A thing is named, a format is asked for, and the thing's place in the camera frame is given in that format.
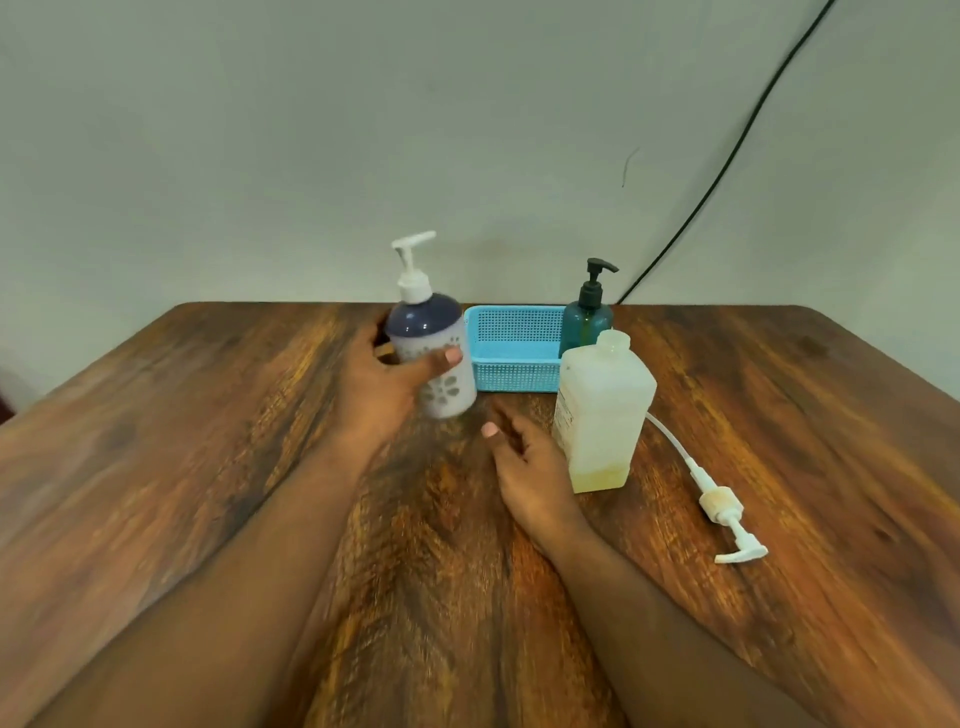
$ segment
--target basket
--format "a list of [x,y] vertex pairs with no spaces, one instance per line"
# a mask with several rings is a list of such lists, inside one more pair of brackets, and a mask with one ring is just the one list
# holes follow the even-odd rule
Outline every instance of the basket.
[[481,392],[556,392],[561,305],[475,305],[467,309],[473,376]]

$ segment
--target person's left hand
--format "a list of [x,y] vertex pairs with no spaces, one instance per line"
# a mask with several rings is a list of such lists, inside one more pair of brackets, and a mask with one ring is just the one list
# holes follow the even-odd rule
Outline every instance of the person's left hand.
[[344,354],[335,424],[373,450],[386,445],[413,412],[417,392],[464,358],[458,347],[427,352],[406,364],[384,364],[373,354],[378,324],[363,327]]

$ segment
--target person's right arm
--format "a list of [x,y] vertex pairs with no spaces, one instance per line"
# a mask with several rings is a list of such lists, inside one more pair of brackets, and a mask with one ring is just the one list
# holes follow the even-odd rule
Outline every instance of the person's right arm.
[[634,726],[819,726],[716,641],[587,523],[553,439],[504,411],[519,451],[483,426],[516,521],[560,575]]

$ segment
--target green pump bottle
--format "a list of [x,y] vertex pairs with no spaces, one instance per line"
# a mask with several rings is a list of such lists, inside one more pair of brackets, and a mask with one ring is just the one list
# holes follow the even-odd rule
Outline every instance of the green pump bottle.
[[603,286],[597,280],[604,269],[614,273],[620,270],[598,257],[587,258],[590,280],[580,287],[580,299],[564,309],[564,322],[560,330],[560,356],[568,349],[596,344],[600,332],[613,327],[613,311],[602,303]]

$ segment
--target table top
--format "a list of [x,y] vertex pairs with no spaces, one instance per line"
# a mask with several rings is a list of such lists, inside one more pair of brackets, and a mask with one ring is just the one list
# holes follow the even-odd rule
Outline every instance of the table top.
[[[344,342],[384,308],[177,306],[0,428],[0,724],[20,725],[296,464]],[[770,547],[732,549],[644,427],[590,521],[717,639],[838,726],[960,726],[960,403],[795,306],[616,306],[653,413]],[[552,395],[515,403],[549,424]],[[623,725],[467,414],[372,468],[274,725]]]

